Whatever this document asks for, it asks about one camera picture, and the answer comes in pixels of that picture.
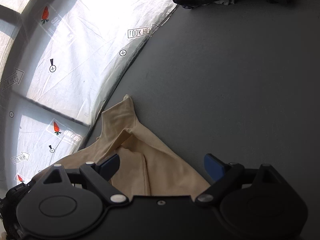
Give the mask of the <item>beige sweatshirt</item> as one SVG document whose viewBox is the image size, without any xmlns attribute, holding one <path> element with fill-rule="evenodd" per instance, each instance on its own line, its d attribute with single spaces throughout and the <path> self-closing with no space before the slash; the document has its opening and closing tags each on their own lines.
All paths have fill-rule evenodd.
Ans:
<svg viewBox="0 0 320 240">
<path fill-rule="evenodd" d="M 87 161 L 99 164 L 114 154 L 119 155 L 120 166 L 108 181 L 129 198 L 196 198 L 209 187 L 194 168 L 139 122 L 128 95 L 102 113 L 102 130 L 96 142 L 59 163 L 65 168 L 77 168 Z"/>
</svg>

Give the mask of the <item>white printed backdrop sheet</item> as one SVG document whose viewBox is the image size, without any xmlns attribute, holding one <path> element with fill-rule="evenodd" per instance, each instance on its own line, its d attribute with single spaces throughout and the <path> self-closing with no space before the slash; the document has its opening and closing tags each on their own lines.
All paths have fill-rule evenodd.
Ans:
<svg viewBox="0 0 320 240">
<path fill-rule="evenodd" d="M 82 148 L 172 0 L 1 0 L 1 190 Z"/>
</svg>

